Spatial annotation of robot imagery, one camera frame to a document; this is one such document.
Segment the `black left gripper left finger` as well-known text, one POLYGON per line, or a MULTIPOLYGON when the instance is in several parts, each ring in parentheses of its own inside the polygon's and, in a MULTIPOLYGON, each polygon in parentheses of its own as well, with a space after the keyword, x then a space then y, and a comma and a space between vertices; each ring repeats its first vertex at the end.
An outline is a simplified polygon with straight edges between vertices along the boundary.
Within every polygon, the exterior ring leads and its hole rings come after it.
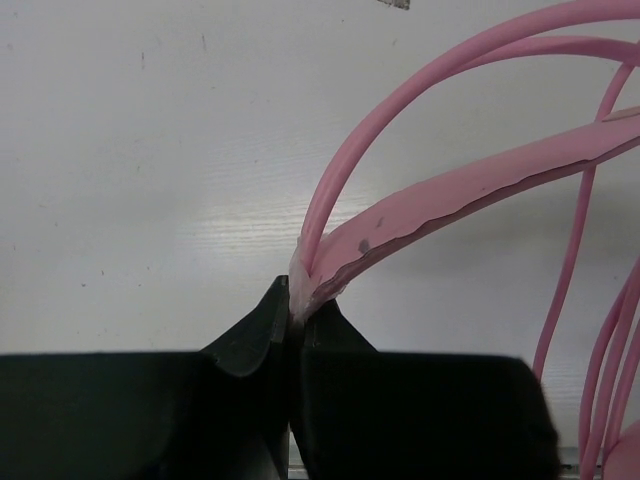
POLYGON ((5 479, 283 479, 288 280, 197 351, 1 359, 5 479))

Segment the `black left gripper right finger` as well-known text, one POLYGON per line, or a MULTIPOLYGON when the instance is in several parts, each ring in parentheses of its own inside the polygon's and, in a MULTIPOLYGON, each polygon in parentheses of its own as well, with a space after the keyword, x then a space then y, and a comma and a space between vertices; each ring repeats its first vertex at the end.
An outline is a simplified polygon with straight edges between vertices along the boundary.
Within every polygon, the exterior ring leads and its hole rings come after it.
POLYGON ((328 302, 296 357, 292 430, 313 479, 554 479, 558 435, 518 358, 375 349, 328 302))

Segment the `pink headphones with cable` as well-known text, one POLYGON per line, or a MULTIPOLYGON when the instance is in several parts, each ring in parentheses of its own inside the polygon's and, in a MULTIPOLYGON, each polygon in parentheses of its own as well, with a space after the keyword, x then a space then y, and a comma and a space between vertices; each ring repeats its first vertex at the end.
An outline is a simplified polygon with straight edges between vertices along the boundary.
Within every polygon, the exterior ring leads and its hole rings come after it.
MULTIPOLYGON (((639 143, 638 109, 615 109, 624 84, 639 65, 638 46, 609 38, 564 36, 561 29, 638 15, 635 1, 568 1, 516 17, 436 58, 381 102, 334 155, 308 207, 289 267, 289 309, 294 321, 305 323, 356 276, 418 239, 522 191, 580 174, 567 252, 534 356, 533 371, 541 375, 573 275, 596 168, 639 143), (334 231, 326 231, 329 215, 359 160, 419 95, 482 65, 546 54, 619 63, 592 123, 410 186, 334 231)), ((638 304, 639 274, 632 271, 602 324, 585 378, 578 448, 584 479, 639 475, 639 428, 622 424, 639 366, 638 304)))

